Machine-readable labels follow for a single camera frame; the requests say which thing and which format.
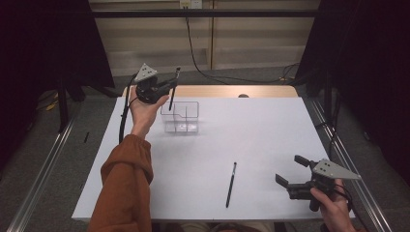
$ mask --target black pen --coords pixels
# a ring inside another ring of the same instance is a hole
[[[230,185],[229,185],[228,198],[226,199],[226,208],[228,208],[228,206],[229,206],[230,193],[232,192],[233,179],[235,178],[235,169],[236,169],[236,162],[233,163],[233,171],[232,171],[231,183],[230,183]]]
[[[177,70],[175,71],[175,79],[177,79],[177,81],[178,81],[180,70],[181,70],[181,67],[178,67]],[[174,102],[174,96],[175,96],[175,90],[176,89],[177,89],[176,86],[172,89],[171,102],[169,103],[169,109],[168,109],[169,111],[171,111],[172,103]]]

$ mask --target white wall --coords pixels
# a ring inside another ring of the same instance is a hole
[[[317,9],[319,0],[213,1],[204,9]],[[92,9],[178,9],[179,1],[90,0]],[[97,18],[115,75],[147,63],[159,72],[194,70],[184,18]],[[190,18],[190,35],[201,70],[272,67],[302,58],[312,18]]]

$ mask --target clear plastic box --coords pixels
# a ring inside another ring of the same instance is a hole
[[[161,107],[161,117],[166,132],[198,132],[199,102],[175,101]]]

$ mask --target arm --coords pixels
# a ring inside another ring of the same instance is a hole
[[[136,95],[131,92],[133,100]],[[162,97],[151,105],[132,102],[131,134],[113,149],[102,166],[102,191],[88,231],[151,231],[149,184],[154,173],[151,145],[144,139],[167,99]]]
[[[341,179],[336,179],[335,183],[342,186],[343,183]],[[344,193],[343,188],[336,186],[339,192]],[[325,193],[317,188],[311,188],[310,193],[318,200],[320,203],[320,212],[322,213],[325,224],[331,232],[349,232],[349,231],[362,231],[356,230],[353,227],[352,221],[350,220],[349,211],[347,209],[346,199],[341,195],[334,194],[329,198]]]

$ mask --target white table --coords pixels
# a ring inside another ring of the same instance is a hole
[[[100,168],[118,143],[123,100],[117,101],[73,218],[89,220],[102,187]],[[293,161],[326,157],[299,98],[176,98],[199,102],[199,132],[166,133],[161,116],[152,143],[153,220],[290,220],[321,218],[308,201],[290,200],[275,174],[304,183],[310,171]],[[128,117],[126,131],[131,129]],[[229,208],[225,208],[233,163],[238,162]]]

